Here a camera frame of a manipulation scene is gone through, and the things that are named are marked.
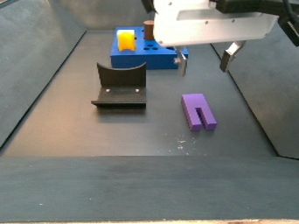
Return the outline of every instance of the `purple block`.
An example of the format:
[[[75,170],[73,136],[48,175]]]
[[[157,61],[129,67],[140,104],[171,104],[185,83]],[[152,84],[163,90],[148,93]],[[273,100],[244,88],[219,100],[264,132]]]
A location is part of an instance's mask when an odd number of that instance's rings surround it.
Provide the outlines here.
[[[201,129],[201,123],[205,130],[216,129],[217,122],[203,94],[183,94],[181,105],[192,131]]]

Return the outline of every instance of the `black bracket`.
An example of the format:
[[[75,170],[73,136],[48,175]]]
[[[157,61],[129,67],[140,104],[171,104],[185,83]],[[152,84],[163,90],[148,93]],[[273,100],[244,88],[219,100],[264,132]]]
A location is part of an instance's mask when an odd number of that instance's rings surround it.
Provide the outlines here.
[[[132,68],[108,68],[97,64],[100,90],[97,107],[145,107],[145,63]]]

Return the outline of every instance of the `blue base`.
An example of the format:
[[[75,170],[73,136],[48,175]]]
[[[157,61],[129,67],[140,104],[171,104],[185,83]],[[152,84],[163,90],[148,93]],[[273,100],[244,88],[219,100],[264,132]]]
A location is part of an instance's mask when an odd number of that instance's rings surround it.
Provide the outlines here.
[[[117,50],[117,30],[135,30],[135,51]],[[184,48],[181,53],[188,58],[188,51]],[[109,58],[113,68],[137,67],[145,63],[145,69],[177,69],[173,64],[176,53],[172,48],[160,46],[155,40],[144,40],[143,26],[117,27],[111,47]]]

